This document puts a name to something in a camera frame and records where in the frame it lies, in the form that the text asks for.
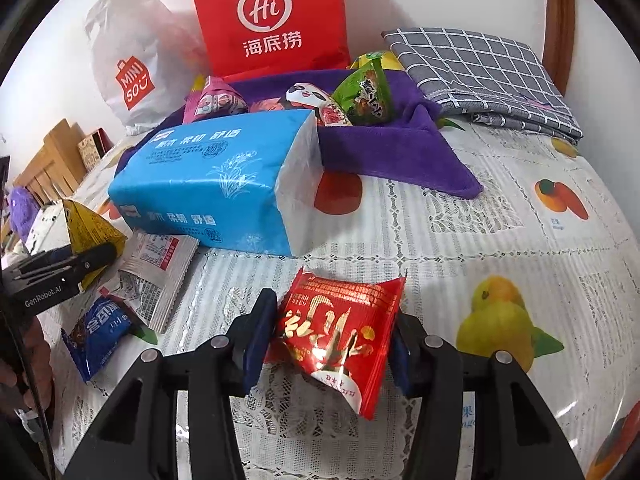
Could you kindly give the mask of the person's left hand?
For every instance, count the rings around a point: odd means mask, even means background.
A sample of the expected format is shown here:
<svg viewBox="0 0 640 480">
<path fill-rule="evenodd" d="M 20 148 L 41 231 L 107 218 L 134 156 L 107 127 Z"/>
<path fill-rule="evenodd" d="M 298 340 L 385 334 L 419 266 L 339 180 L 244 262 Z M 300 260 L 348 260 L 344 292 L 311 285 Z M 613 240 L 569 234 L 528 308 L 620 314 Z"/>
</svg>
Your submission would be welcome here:
<svg viewBox="0 0 640 480">
<path fill-rule="evenodd" d="M 24 355 L 28 358 L 27 362 L 29 362 L 29 366 L 32 369 L 32 378 L 34 378 L 34 385 L 41 407 L 47 411 L 51 404 L 54 387 L 53 372 L 50 363 L 51 347 L 44 339 L 38 318 L 33 318 L 29 329 L 24 330 L 22 333 L 22 341 L 24 344 Z M 17 382 L 14 369 L 6 364 L 6 360 L 3 359 L 4 353 L 2 351 L 6 350 L 4 347 L 6 347 L 7 344 L 15 350 L 14 341 L 6 328 L 6 322 L 1 318 L 1 385 L 6 388 L 14 388 Z M 36 409 L 34 390 L 28 389 L 24 393 L 23 402 L 30 410 Z M 9 420 L 17 419 L 13 406 L 3 393 L 1 393 L 1 417 L 8 418 Z"/>
</svg>

